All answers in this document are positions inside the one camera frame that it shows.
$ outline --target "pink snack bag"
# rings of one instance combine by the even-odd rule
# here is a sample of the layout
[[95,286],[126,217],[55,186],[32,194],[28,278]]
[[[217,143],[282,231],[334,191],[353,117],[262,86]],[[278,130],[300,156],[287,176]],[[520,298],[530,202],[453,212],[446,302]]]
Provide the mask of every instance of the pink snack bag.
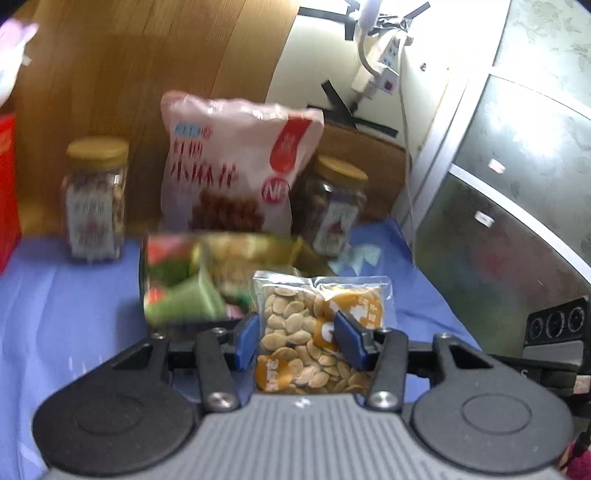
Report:
[[289,235],[289,192],[324,130],[317,109],[167,92],[161,226]]

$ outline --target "wooden cabinet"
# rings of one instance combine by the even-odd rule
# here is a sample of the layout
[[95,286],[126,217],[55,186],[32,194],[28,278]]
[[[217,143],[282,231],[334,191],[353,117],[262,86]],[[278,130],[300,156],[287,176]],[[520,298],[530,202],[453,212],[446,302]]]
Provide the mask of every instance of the wooden cabinet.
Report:
[[29,0],[39,23],[12,104],[25,233],[60,230],[66,147],[84,135],[131,143],[131,233],[160,217],[169,89],[264,102],[298,0]]

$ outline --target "blue cloth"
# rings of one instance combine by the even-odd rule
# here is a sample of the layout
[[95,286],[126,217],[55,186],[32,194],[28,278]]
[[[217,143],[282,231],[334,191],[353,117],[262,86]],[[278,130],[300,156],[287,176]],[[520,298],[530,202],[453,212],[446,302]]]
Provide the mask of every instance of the blue cloth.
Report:
[[[363,245],[349,263],[360,275],[387,275],[398,326],[411,340],[446,331],[476,345],[441,295],[415,269],[394,222],[358,227]],[[76,265],[58,239],[25,238],[0,276],[0,478],[33,480],[45,470],[31,435],[35,409],[75,378],[145,336],[138,290],[139,243],[128,241],[121,262]],[[343,276],[354,276],[344,262]],[[247,375],[236,379],[243,389]],[[428,388],[407,376],[406,400]]]

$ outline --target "gold jar lid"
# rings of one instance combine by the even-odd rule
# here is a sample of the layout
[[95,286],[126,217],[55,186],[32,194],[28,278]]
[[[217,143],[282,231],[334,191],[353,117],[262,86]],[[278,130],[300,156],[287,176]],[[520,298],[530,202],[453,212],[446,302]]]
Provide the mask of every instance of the gold jar lid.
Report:
[[83,137],[68,145],[70,165],[77,170],[112,170],[123,167],[129,142],[116,137]]
[[363,190],[368,181],[368,176],[363,170],[324,155],[318,156],[314,169],[324,179],[351,190]]

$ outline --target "red box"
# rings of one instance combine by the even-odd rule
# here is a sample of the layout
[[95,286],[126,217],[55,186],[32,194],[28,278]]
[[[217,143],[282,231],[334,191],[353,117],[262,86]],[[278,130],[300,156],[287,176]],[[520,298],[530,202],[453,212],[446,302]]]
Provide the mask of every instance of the red box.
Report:
[[0,273],[21,239],[14,173],[14,114],[0,116]]

